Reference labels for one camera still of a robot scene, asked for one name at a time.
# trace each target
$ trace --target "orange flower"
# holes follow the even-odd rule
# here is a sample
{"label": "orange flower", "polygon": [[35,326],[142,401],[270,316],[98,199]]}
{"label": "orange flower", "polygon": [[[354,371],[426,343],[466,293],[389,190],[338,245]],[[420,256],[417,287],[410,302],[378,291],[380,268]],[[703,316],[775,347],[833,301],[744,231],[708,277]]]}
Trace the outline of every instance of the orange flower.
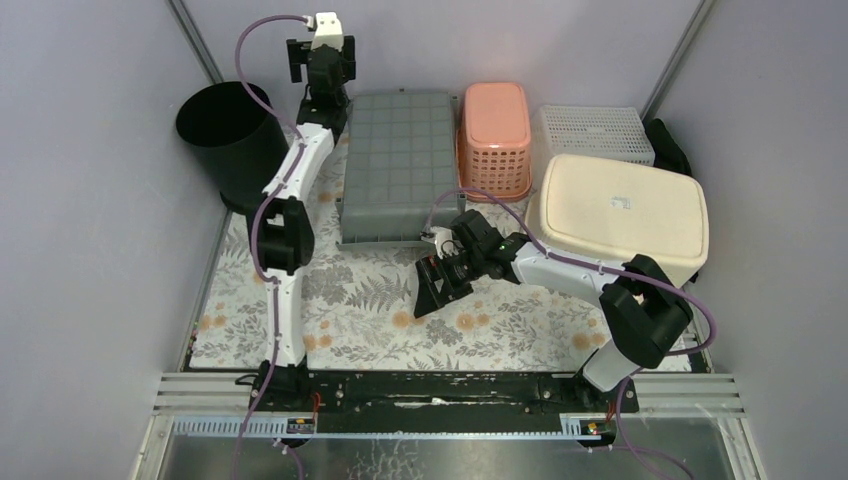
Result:
{"label": "orange flower", "polygon": [[463,332],[470,332],[474,328],[474,317],[467,313],[456,317],[456,328]]}
{"label": "orange flower", "polygon": [[393,323],[393,324],[394,324],[394,326],[396,326],[397,328],[406,328],[406,327],[408,327],[408,326],[409,326],[409,322],[410,322],[411,320],[412,320],[412,315],[410,315],[410,314],[408,314],[408,313],[404,312],[403,310],[401,310],[401,311],[399,311],[399,312],[395,312],[395,314],[394,314],[394,315],[392,315],[392,323]]}
{"label": "orange flower", "polygon": [[200,330],[201,332],[205,332],[206,330],[209,330],[209,327],[211,327],[211,326],[212,326],[212,317],[210,317],[209,315],[204,315],[200,319],[200,328],[198,328],[198,330]]}
{"label": "orange flower", "polygon": [[577,350],[586,350],[589,348],[589,338],[585,333],[578,333],[571,337],[571,343]]}
{"label": "orange flower", "polygon": [[304,335],[303,344],[306,346],[306,351],[311,352],[316,347],[315,335]]}

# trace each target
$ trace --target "white connector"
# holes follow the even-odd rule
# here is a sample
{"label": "white connector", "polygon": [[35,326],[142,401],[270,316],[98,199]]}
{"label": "white connector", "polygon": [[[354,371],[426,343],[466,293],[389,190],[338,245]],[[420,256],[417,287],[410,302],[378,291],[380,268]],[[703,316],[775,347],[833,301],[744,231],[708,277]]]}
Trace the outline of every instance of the white connector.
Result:
{"label": "white connector", "polygon": [[315,28],[315,37],[312,38],[312,50],[322,45],[327,45],[341,52],[344,45],[344,33],[342,32],[342,22],[336,13],[317,13],[311,21]]}

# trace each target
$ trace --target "black object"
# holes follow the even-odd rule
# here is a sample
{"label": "black object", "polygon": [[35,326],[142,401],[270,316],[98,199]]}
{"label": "black object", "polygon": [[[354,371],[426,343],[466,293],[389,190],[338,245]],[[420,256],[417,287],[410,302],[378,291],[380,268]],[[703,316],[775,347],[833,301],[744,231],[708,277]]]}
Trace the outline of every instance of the black object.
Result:
{"label": "black object", "polygon": [[415,262],[418,298],[415,318],[432,313],[474,291],[471,282],[483,275],[518,283],[512,270],[516,252],[529,238],[512,233],[504,238],[477,210],[468,210],[450,224],[459,239],[457,253],[439,258],[430,255]]}
{"label": "black object", "polygon": [[[267,370],[266,361],[253,390]],[[257,411],[309,412],[317,392],[321,433],[561,432],[561,413],[603,418],[615,400],[614,390],[585,403],[576,395],[581,381],[532,372],[308,371],[302,364],[274,369]],[[622,399],[622,412],[638,410],[635,392]]]}
{"label": "black object", "polygon": [[654,167],[692,176],[689,159],[677,146],[677,142],[671,137],[662,120],[655,118],[645,124],[645,135],[654,148]]}
{"label": "black object", "polygon": [[344,84],[356,78],[355,46],[351,35],[344,37],[341,52],[327,45],[312,50],[311,41],[286,42],[293,83],[303,81],[301,67],[306,65],[307,85],[297,123],[316,123],[329,128],[336,142],[347,123],[350,104]]}
{"label": "black object", "polygon": [[[250,87],[269,103],[261,88]],[[176,128],[224,204],[251,216],[288,152],[277,119],[254,102],[241,83],[225,82],[189,98],[177,114]]]}
{"label": "black object", "polygon": [[[283,225],[269,222],[277,215],[283,216]],[[259,222],[256,247],[262,269],[285,270],[294,275],[295,270],[312,260],[315,233],[302,201],[294,197],[275,198],[268,204]]]}
{"label": "black object", "polygon": [[[671,284],[645,255],[636,255],[624,269]],[[643,297],[641,305],[634,295]],[[616,348],[642,368],[659,366],[692,320],[692,309],[681,297],[625,277],[605,285],[600,302]]]}

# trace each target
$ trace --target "perforated basket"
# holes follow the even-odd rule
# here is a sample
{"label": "perforated basket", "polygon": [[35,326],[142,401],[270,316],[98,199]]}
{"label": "perforated basket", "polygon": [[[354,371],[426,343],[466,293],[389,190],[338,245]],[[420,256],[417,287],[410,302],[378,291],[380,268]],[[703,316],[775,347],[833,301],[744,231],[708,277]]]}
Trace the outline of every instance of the perforated basket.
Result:
{"label": "perforated basket", "polygon": [[551,158],[562,153],[654,164],[654,149],[635,108],[544,105],[531,125],[537,185],[542,184]]}
{"label": "perforated basket", "polygon": [[[530,119],[524,90],[515,83],[478,83],[465,95],[458,145],[460,182],[506,201],[530,191]],[[475,202],[489,200],[473,193]]]}

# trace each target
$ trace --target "black trash can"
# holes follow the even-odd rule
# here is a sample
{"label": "black trash can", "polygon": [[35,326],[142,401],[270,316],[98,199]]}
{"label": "black trash can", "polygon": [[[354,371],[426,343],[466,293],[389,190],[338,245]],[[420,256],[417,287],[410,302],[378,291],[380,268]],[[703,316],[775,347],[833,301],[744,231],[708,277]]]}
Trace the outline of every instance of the black trash can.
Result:
{"label": "black trash can", "polygon": [[[268,95],[250,87],[266,103]],[[288,152],[280,124],[260,107],[240,82],[206,87],[177,114],[177,133],[212,177],[224,204],[252,216]]]}

